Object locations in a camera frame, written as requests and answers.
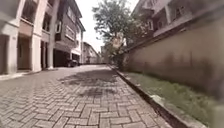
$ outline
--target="window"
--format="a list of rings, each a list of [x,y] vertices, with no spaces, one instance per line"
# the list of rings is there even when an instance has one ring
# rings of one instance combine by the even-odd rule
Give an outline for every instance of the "window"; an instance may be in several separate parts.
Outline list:
[[[48,14],[45,14],[42,28],[45,31],[49,32],[50,31],[50,24],[51,24],[51,16],[49,16]]]
[[[75,23],[75,14],[73,13],[71,7],[68,7],[68,12],[67,12],[68,17]]]
[[[172,8],[172,20],[176,20],[180,18],[181,16],[185,15],[187,12],[187,9],[182,4],[173,4],[171,5]]]
[[[66,26],[65,36],[66,36],[67,38],[71,39],[72,41],[75,40],[75,33],[74,33],[74,31],[73,31],[70,27],[68,27],[68,26]]]
[[[148,20],[147,26],[148,26],[149,30],[153,30],[154,29],[154,27],[153,27],[153,21],[152,20]]]
[[[61,32],[61,22],[60,21],[57,23],[55,32],[56,33],[60,33]]]
[[[33,23],[36,9],[37,4],[33,0],[26,0],[22,12],[22,18],[26,21],[29,21],[30,23]]]

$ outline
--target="paving brick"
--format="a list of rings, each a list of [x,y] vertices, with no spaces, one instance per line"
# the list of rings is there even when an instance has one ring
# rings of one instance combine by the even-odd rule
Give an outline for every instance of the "paving brick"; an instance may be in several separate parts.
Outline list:
[[[99,124],[99,118],[100,118],[99,113],[91,113],[88,125],[98,125]]]
[[[61,117],[57,123],[54,125],[54,128],[63,128],[68,121],[67,117]]]
[[[47,113],[49,111],[49,109],[45,109],[45,108],[38,108],[35,110],[35,112],[37,113]]]
[[[126,109],[119,109],[118,113],[121,117],[129,116],[128,111]]]
[[[64,128],[75,128],[75,125],[65,125]]]
[[[111,128],[123,128],[122,125],[112,125]]]
[[[124,124],[123,128],[146,128],[143,122]]]
[[[162,128],[171,128],[171,126],[162,118],[154,118],[155,122]]]
[[[12,119],[9,119],[9,118],[6,118],[5,120],[1,120],[1,123],[3,124],[3,125],[6,125],[6,124],[9,124],[9,122],[11,122],[12,121]]]
[[[144,121],[147,127],[156,126],[155,121],[148,114],[141,115],[141,119]]]
[[[76,128],[98,128],[97,126],[76,126]]]
[[[105,107],[93,108],[92,112],[108,112],[108,108]]]
[[[116,104],[109,104],[109,111],[117,111],[117,105]]]
[[[10,116],[10,118],[12,120],[20,121],[20,120],[22,120],[24,118],[24,116],[20,115],[20,114],[13,114],[12,116]]]
[[[57,121],[62,114],[64,113],[64,111],[58,110],[52,117],[51,117],[51,121]]]
[[[33,117],[35,117],[37,115],[37,113],[31,113],[30,115],[26,116],[25,118],[22,119],[21,122],[28,122],[30,119],[32,119]]]
[[[80,112],[64,112],[62,116],[65,117],[79,117],[80,116]]]
[[[55,122],[39,120],[35,125],[42,128],[52,128]]]
[[[88,119],[81,119],[81,118],[70,118],[68,120],[68,124],[74,125],[87,125]]]
[[[108,70],[105,75],[104,72],[87,75],[82,70],[77,74],[79,68],[82,67],[0,82],[0,95],[4,96],[0,97],[2,123],[6,128],[21,125],[23,128],[63,125],[64,128],[144,128],[142,124],[147,128],[168,126],[149,104],[121,78],[113,76],[108,68],[103,67],[103,70]]]
[[[110,120],[108,118],[100,119],[100,128],[110,128]]]
[[[37,114],[35,118],[39,120],[49,120],[51,116],[52,115],[49,115],[49,114]]]
[[[140,105],[130,105],[130,106],[127,106],[127,110],[133,110],[133,109],[139,109],[141,108]]]
[[[37,121],[38,121],[37,119],[30,119],[29,121],[25,123],[25,125],[23,125],[22,128],[31,128],[37,123]]]
[[[76,112],[81,112],[83,110],[83,108],[85,107],[85,104],[78,104],[78,106],[76,107],[75,111]]]
[[[128,117],[121,117],[121,118],[110,118],[111,124],[125,124],[130,123],[131,120]]]
[[[132,122],[137,122],[141,120],[141,118],[139,117],[138,113],[135,110],[131,110],[128,113],[131,117]]]
[[[105,112],[105,113],[100,113],[101,118],[108,118],[108,117],[118,117],[117,112]]]
[[[17,113],[17,114],[22,114],[24,111],[25,111],[25,109],[20,109],[20,108],[16,108],[13,110],[13,112]]]
[[[98,107],[100,107],[100,104],[86,104],[86,107],[88,107],[88,108],[98,108]]]
[[[88,108],[87,106],[83,109],[81,118],[89,118],[91,113],[91,108]]]
[[[24,124],[18,121],[11,121],[7,126],[12,127],[12,128],[20,128]]]

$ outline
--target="doorway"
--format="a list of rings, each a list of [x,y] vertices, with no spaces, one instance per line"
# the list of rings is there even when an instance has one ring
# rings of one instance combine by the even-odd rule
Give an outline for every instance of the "doorway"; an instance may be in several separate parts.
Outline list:
[[[17,58],[18,70],[31,70],[31,50],[29,38],[18,37]]]
[[[6,64],[7,64],[7,44],[8,37],[6,35],[0,35],[0,75],[6,74]]]

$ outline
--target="sidewalk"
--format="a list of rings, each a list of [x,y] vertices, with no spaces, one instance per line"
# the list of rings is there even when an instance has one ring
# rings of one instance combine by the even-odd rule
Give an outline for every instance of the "sidewalk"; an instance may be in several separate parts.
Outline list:
[[[27,74],[30,74],[30,73],[31,72],[19,72],[19,73],[9,74],[9,75],[0,75],[0,81],[23,77],[23,76],[25,76]]]

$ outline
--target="apartment building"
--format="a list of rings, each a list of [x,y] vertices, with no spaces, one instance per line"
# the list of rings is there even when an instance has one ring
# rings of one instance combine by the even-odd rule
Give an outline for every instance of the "apartment building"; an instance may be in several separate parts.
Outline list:
[[[57,13],[54,66],[67,66],[68,60],[81,63],[83,32],[82,14],[75,0],[61,0]]]
[[[174,29],[183,31],[190,22],[221,6],[222,0],[139,0],[132,15],[147,19],[156,37]]]
[[[53,68],[59,1],[1,1],[0,74]]]
[[[0,74],[52,69],[65,53],[81,58],[81,17],[75,0],[1,0]]]
[[[100,63],[100,55],[87,42],[83,43],[83,64],[98,64]]]

